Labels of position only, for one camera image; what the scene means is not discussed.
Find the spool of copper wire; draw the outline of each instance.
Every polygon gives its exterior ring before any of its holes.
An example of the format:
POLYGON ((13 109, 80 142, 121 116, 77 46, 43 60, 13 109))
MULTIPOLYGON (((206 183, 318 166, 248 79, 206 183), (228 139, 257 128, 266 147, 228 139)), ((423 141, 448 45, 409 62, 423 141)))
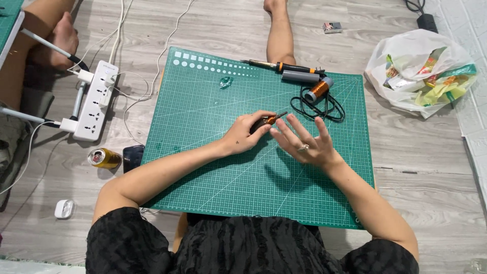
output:
POLYGON ((324 95, 330 90, 335 82, 329 77, 324 77, 314 87, 312 87, 305 95, 304 98, 310 103, 314 103, 319 97, 324 95))

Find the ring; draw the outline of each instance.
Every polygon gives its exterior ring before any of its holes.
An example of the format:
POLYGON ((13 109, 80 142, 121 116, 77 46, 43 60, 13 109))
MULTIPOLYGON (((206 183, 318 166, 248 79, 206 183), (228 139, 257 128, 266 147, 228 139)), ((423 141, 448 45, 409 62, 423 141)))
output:
POLYGON ((308 144, 304 144, 303 146, 301 146, 301 147, 298 149, 298 152, 307 151, 308 149, 309 149, 309 145, 308 145, 308 144))

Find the plastic bag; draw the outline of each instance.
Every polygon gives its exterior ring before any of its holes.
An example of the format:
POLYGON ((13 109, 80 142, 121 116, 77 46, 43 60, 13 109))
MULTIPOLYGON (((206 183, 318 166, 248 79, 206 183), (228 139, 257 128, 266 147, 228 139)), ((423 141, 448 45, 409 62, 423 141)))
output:
POLYGON ((419 111, 424 118, 462 96, 475 82, 476 74, 473 59, 465 49, 423 29, 381 40, 365 69, 365 77, 379 95, 395 107, 419 111), (389 85, 391 80, 406 87, 419 81, 428 86, 398 91, 389 85))

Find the foot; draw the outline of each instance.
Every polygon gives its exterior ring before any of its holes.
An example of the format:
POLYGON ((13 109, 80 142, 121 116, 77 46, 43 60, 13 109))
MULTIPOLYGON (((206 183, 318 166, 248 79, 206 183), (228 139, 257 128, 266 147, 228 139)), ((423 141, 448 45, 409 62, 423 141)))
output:
MULTIPOLYGON (((69 12, 64 13, 46 40, 69 54, 76 53, 79 44, 78 33, 73 27, 73 18, 69 12)), ((44 45, 32 49, 32 57, 35 63, 52 66, 58 70, 67 70, 74 65, 66 56, 44 45)))
POLYGON ((264 10, 270 14, 272 12, 286 8, 287 0, 264 0, 264 10))

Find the woman's left hand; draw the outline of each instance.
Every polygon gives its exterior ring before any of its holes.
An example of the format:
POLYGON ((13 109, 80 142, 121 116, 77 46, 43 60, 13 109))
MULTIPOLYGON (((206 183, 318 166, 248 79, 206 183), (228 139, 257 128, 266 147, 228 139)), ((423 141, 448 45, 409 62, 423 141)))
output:
POLYGON ((264 125, 250 134, 250 127, 262 117, 274 116, 275 112, 259 110, 252 114, 238 116, 232 127, 218 140, 226 155, 245 152, 253 148, 259 139, 266 134, 271 125, 264 125))

